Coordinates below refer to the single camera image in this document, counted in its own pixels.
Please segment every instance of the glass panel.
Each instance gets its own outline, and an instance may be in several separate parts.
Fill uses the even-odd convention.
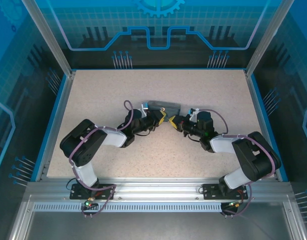
[[[245,68],[280,0],[38,0],[72,68]]]
[[[287,176],[295,193],[304,192],[307,189],[307,1],[293,3],[254,76]]]
[[[63,75],[22,2],[0,1],[0,239],[17,214]]]

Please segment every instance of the beige work surface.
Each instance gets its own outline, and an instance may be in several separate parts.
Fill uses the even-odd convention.
[[[190,108],[218,111],[230,134],[260,131],[242,70],[78,70],[75,74],[47,176],[74,177],[59,144],[83,119],[97,126],[117,127],[128,111],[149,100],[178,103],[181,113]],[[217,132],[222,120],[211,114]],[[209,153],[164,122],[149,136],[136,136],[127,148],[101,146],[92,159],[98,177],[221,177],[239,167],[236,155]]]

